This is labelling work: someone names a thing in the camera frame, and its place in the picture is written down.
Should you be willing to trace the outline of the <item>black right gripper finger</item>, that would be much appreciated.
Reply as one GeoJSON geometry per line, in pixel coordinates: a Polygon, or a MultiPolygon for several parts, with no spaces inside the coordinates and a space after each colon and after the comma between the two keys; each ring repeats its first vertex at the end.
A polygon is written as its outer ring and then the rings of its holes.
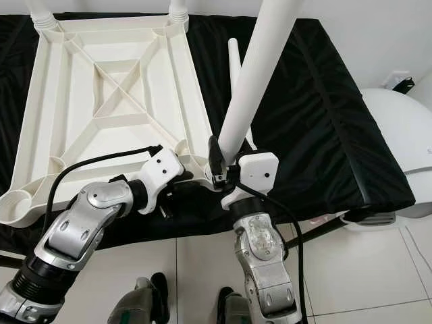
{"type": "Polygon", "coordinates": [[[226,162],[216,135],[212,135],[208,139],[208,164],[213,178],[226,177],[226,162]]]}

